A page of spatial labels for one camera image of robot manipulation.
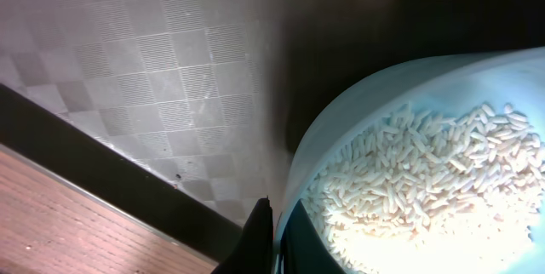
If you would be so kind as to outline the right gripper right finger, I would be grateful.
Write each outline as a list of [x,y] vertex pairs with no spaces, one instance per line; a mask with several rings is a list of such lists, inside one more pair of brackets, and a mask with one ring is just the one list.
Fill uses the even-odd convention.
[[287,221],[279,258],[282,274],[344,274],[322,243],[301,201]]

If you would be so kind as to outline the white rice pile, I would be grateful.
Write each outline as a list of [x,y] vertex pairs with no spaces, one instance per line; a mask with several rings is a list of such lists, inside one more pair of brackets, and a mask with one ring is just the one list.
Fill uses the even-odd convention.
[[502,273],[536,248],[544,144],[527,117],[404,106],[346,143],[301,195],[348,273]]

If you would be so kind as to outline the light blue bowl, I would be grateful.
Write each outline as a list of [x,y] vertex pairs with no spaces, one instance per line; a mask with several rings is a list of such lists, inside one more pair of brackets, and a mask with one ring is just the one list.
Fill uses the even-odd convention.
[[544,134],[544,49],[456,54],[412,60],[372,74],[338,95],[315,118],[298,145],[274,237],[280,242],[300,196],[335,151],[380,117],[410,102],[416,110],[459,117],[486,103],[509,103]]

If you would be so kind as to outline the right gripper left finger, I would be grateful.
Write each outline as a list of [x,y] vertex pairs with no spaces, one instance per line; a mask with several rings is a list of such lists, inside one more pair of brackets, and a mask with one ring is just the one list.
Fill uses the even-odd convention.
[[273,209],[263,197],[250,213],[235,249],[211,274],[270,274],[272,267]]

